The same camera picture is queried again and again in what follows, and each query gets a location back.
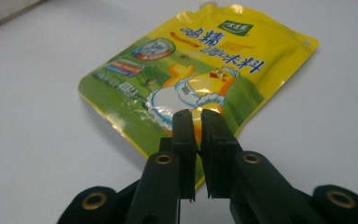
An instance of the yellow pouch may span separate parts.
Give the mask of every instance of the yellow pouch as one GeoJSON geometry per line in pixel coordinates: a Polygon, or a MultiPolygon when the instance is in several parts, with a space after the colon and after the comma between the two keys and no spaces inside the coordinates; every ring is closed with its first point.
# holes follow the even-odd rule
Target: yellow pouch
{"type": "MultiPolygon", "coordinates": [[[[79,83],[91,103],[146,157],[170,135],[172,114],[218,111],[235,134],[316,50],[315,38],[247,7],[181,12],[79,83]]],[[[196,181],[203,180],[198,160],[196,181]]]]}

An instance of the cartoon chicken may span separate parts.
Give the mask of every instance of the cartoon chicken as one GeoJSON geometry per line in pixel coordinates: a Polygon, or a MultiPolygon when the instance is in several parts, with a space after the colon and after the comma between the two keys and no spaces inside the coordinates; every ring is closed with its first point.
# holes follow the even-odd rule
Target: cartoon chicken
{"type": "Polygon", "coordinates": [[[150,92],[146,98],[149,114],[160,126],[172,130],[172,116],[177,111],[189,109],[193,116],[196,138],[200,140],[202,109],[222,113],[225,94],[240,73],[228,66],[209,73],[193,75],[194,65],[175,63],[168,68],[172,77],[161,89],[150,92]]]}

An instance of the white background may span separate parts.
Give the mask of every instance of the white background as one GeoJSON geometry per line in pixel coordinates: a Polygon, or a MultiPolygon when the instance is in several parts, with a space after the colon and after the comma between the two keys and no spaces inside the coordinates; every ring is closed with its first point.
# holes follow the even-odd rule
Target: white background
{"type": "MultiPolygon", "coordinates": [[[[268,14],[320,47],[245,125],[297,189],[358,193],[358,0],[219,1],[268,14]]],[[[0,26],[0,223],[56,223],[82,190],[117,191],[145,159],[80,99],[78,81],[199,2],[51,0],[0,26]]],[[[228,200],[182,202],[181,223],[233,223],[228,200]]]]}

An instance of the screw hole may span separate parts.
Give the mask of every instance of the screw hole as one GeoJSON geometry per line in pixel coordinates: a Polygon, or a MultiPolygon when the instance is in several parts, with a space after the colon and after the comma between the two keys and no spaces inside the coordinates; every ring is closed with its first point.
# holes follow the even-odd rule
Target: screw hole
{"type": "Polygon", "coordinates": [[[162,156],[159,156],[156,158],[156,163],[162,164],[162,165],[168,164],[171,161],[172,161],[172,158],[167,155],[162,155],[162,156]]]}
{"type": "Polygon", "coordinates": [[[356,201],[350,195],[341,191],[330,190],[327,192],[327,198],[340,207],[354,208],[356,206],[356,201]]]}
{"type": "Polygon", "coordinates": [[[259,163],[261,160],[258,158],[258,156],[254,154],[245,154],[242,159],[248,163],[256,164],[259,163]]]}
{"type": "Polygon", "coordinates": [[[101,192],[90,193],[82,202],[82,206],[86,210],[95,210],[106,203],[107,197],[101,192]]]}

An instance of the green label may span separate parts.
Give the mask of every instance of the green label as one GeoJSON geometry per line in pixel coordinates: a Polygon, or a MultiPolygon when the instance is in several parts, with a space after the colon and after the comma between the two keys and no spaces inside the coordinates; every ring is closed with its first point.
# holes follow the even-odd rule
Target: green label
{"type": "Polygon", "coordinates": [[[251,24],[239,23],[235,21],[225,21],[222,24],[220,24],[218,27],[234,35],[245,36],[254,26],[251,24]]]}

